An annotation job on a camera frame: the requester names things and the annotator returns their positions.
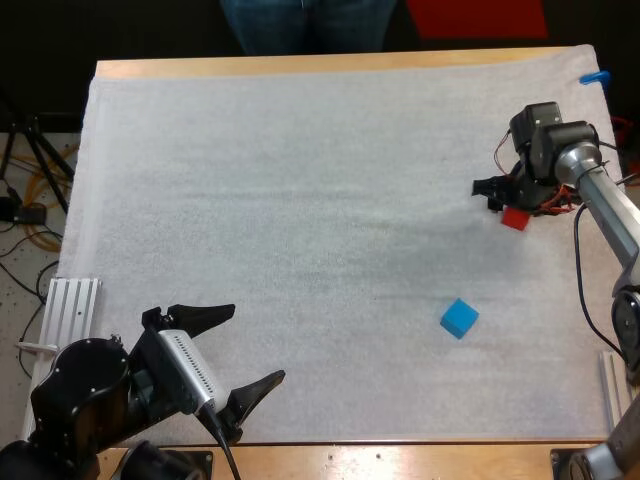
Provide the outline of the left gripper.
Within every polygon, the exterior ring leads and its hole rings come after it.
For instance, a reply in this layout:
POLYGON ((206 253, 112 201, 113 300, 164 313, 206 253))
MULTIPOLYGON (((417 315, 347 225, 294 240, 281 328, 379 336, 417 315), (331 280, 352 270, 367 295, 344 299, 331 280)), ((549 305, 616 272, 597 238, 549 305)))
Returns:
POLYGON ((128 357, 129 437, 177 412, 196 414, 209 405, 219 416, 226 440, 240 440, 245 420, 283 382, 286 373, 278 370, 232 391, 214 374, 193 339, 230 320, 234 313, 234 304, 177 304, 166 312, 155 307, 142 314, 144 331, 128 357))

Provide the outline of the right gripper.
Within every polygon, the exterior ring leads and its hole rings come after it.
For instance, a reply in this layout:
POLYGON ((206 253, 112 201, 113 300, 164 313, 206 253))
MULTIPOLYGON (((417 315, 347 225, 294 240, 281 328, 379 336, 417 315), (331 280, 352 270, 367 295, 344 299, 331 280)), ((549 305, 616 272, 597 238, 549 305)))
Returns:
POLYGON ((486 197, 491 211, 503 211, 508 206, 532 216, 557 216, 571 212, 576 205, 575 189, 537 181, 522 162, 502 178, 474 180, 471 195, 486 197))

